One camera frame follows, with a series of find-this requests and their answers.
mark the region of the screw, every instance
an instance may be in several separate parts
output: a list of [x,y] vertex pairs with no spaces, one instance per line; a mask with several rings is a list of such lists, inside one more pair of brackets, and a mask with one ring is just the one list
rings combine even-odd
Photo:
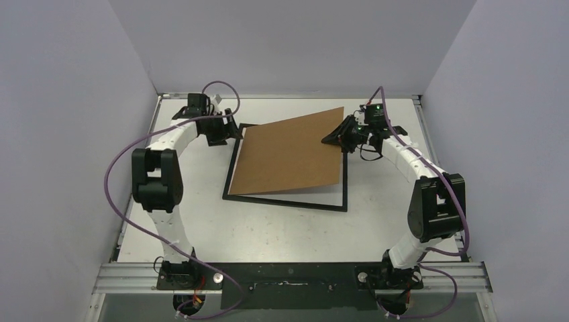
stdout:
[[359,280],[361,283],[365,283],[365,282],[366,282],[366,278],[368,278],[368,274],[367,274],[367,273],[361,272],[361,273],[358,274],[358,280]]
[[213,282],[214,282],[215,284],[221,283],[222,280],[223,280],[223,275],[221,275],[220,273],[215,273],[215,274],[213,275]]

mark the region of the purple cable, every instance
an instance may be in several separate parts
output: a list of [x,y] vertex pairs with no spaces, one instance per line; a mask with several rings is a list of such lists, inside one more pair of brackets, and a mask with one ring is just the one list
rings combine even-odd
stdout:
[[[107,197],[107,201],[109,202],[109,205],[111,205],[111,208],[115,211],[115,213],[121,217],[124,221],[126,221],[129,225],[131,225],[132,227],[135,227],[136,229],[142,231],[143,233],[150,235],[158,240],[160,240],[161,242],[168,244],[173,250],[175,250],[176,252],[180,253],[182,256],[187,257],[189,260],[192,260],[214,272],[220,273],[222,275],[225,276],[226,279],[228,279],[230,282],[232,282],[233,284],[235,284],[238,288],[238,290],[241,292],[242,297],[239,299],[239,301],[237,303],[235,303],[234,305],[228,307],[227,309],[217,312],[215,314],[212,315],[208,315],[205,317],[188,317],[189,319],[194,319],[194,320],[204,320],[204,319],[210,319],[212,317],[218,317],[220,315],[226,314],[227,312],[233,310],[234,308],[236,308],[239,304],[241,304],[241,302],[243,301],[244,298],[244,291],[243,288],[239,285],[239,283],[237,283],[236,280],[234,280],[231,276],[227,275],[226,273],[224,273],[223,271],[221,271],[218,268],[213,267],[212,265],[209,265],[206,262],[202,262],[200,260],[198,260],[197,258],[194,258],[192,256],[190,256],[189,254],[186,254],[185,252],[183,252],[180,248],[178,248],[177,246],[173,245],[171,241],[167,240],[164,237],[161,237],[155,233],[152,233],[151,231],[139,226],[138,224],[134,223],[132,220],[128,219],[126,217],[125,214],[123,214],[118,208],[117,205],[115,205],[115,203],[113,202],[113,199],[111,198],[111,194],[109,193],[109,175],[111,173],[111,170],[113,169],[113,167],[115,166],[115,163],[117,163],[117,161],[121,158],[121,156],[123,156],[128,150],[130,150],[131,148],[133,148],[134,146],[136,146],[137,144],[139,144],[140,142],[146,141],[147,139],[153,137],[153,136],[157,136],[158,134],[162,134],[162,133],[166,133],[168,131],[172,131],[173,129],[176,129],[177,127],[184,125],[184,124],[188,124],[190,122],[195,122],[195,121],[199,121],[202,119],[221,119],[224,117],[230,117],[235,115],[238,111],[239,108],[241,106],[241,99],[239,98],[239,95],[237,94],[237,91],[235,90],[235,88],[233,86],[231,86],[229,83],[223,82],[222,80],[215,80],[213,82],[208,83],[207,85],[205,85],[203,87],[203,89],[201,90],[202,93],[205,92],[205,90],[210,87],[213,84],[223,84],[226,85],[227,87],[229,87],[236,96],[237,99],[237,107],[235,108],[235,111],[233,111],[233,113],[227,114],[227,115],[208,115],[208,116],[200,116],[200,117],[194,117],[192,119],[188,119],[186,121],[180,122],[174,126],[170,126],[167,127],[166,129],[161,129],[160,131],[155,131],[152,133],[149,133],[148,135],[137,139],[136,141],[132,142],[131,144],[129,144],[126,148],[124,148],[121,152],[119,152],[119,154],[117,154],[117,156],[115,156],[115,158],[111,161],[111,164],[109,164],[109,167],[107,168],[107,172],[105,173],[105,196]],[[178,311],[180,311],[188,302],[182,303],[179,307],[178,307]]]
[[[371,104],[372,100],[375,98],[375,96],[377,95],[378,92],[381,92],[381,103],[383,104],[383,113],[385,116],[385,121],[387,122],[387,127],[389,128],[389,131],[391,132],[391,134],[395,137],[395,139],[402,146],[407,146],[407,144],[399,137],[399,135],[397,135],[397,132],[395,131],[395,129],[393,129],[393,126],[391,125],[391,120],[389,119],[389,116],[387,115],[387,107],[386,107],[386,103],[385,103],[385,92],[383,90],[383,86],[379,86],[377,88],[377,90],[371,96],[368,104]],[[456,210],[458,211],[458,215],[460,216],[460,221],[462,222],[462,227],[464,228],[464,248],[462,249],[462,251],[460,251],[458,253],[451,253],[451,252],[445,252],[443,250],[439,250],[439,249],[433,248],[433,247],[426,248],[426,251],[427,252],[433,251],[433,252],[437,252],[437,253],[447,255],[447,256],[462,256],[463,254],[466,254],[466,251],[468,250],[468,247],[470,246],[470,232],[468,230],[468,223],[466,222],[466,216],[464,215],[464,211],[462,210],[462,207],[460,206],[460,203],[458,202],[458,198],[456,197],[454,190],[452,190],[450,183],[443,176],[443,174],[439,170],[437,170],[437,168],[435,168],[429,162],[427,162],[427,160],[424,157],[422,157],[422,155],[417,150],[415,150],[412,147],[408,147],[407,149],[409,151],[411,151],[411,153],[413,153],[416,157],[418,157],[419,160],[426,167],[428,167],[431,171],[433,171],[441,179],[441,181],[443,182],[447,191],[449,192],[450,198],[452,199],[452,202],[454,203]],[[425,258],[425,256],[427,255],[427,252],[424,252],[423,255],[421,255],[421,257],[418,259],[417,263],[420,263],[420,261],[422,261]],[[424,270],[430,270],[432,272],[437,272],[439,274],[443,274],[444,276],[447,276],[448,278],[450,278],[450,280],[452,281],[452,284],[454,285],[454,294],[452,295],[452,299],[450,300],[450,302],[448,303],[447,306],[438,310],[437,312],[426,314],[426,315],[401,315],[401,316],[394,315],[391,312],[388,312],[381,305],[381,303],[378,301],[379,307],[383,311],[386,311],[390,317],[396,317],[396,318],[400,318],[400,319],[426,319],[426,318],[436,317],[438,315],[441,315],[442,313],[445,313],[446,311],[448,311],[452,307],[452,305],[454,305],[454,302],[456,301],[456,297],[458,296],[458,285],[456,284],[456,280],[450,274],[448,274],[447,272],[443,272],[442,270],[438,270],[438,269],[432,268],[432,267],[423,266],[422,264],[417,264],[417,265]]]
[[[387,107],[385,105],[385,92],[383,91],[383,86],[379,86],[379,88],[377,88],[377,91],[375,91],[375,93],[373,94],[373,96],[370,98],[369,101],[371,102],[373,100],[373,98],[375,98],[375,95],[377,95],[377,92],[379,92],[379,91],[381,92],[381,103],[383,104],[383,113],[385,114],[385,121],[387,122],[387,127],[389,127],[389,131],[391,131],[391,134],[395,137],[395,139],[402,146],[407,146],[407,144],[399,137],[399,135],[397,135],[397,132],[395,131],[395,129],[393,129],[393,126],[391,125],[391,120],[389,119],[389,116],[387,115]],[[418,157],[419,160],[426,167],[428,167],[431,171],[433,171],[441,179],[444,186],[446,187],[446,190],[448,191],[448,194],[450,195],[450,198],[452,199],[452,202],[454,203],[454,206],[456,207],[456,210],[458,211],[458,215],[460,216],[460,221],[462,222],[462,227],[464,228],[464,248],[462,249],[462,251],[460,251],[458,253],[451,253],[451,252],[446,252],[444,250],[439,250],[439,249],[433,248],[433,247],[428,247],[428,248],[426,248],[426,250],[431,250],[433,252],[443,254],[446,256],[462,256],[462,255],[466,254],[466,251],[468,250],[468,247],[470,246],[470,231],[468,230],[468,224],[466,222],[466,216],[464,215],[464,211],[462,210],[462,207],[460,206],[460,203],[458,202],[458,198],[456,197],[454,190],[452,190],[450,182],[448,182],[448,180],[446,180],[446,178],[443,176],[443,174],[439,170],[437,170],[437,168],[435,168],[429,162],[427,162],[427,160],[419,152],[417,152],[417,150],[415,150],[412,147],[408,147],[407,149],[409,151],[411,151],[411,153],[416,155],[416,157]]]

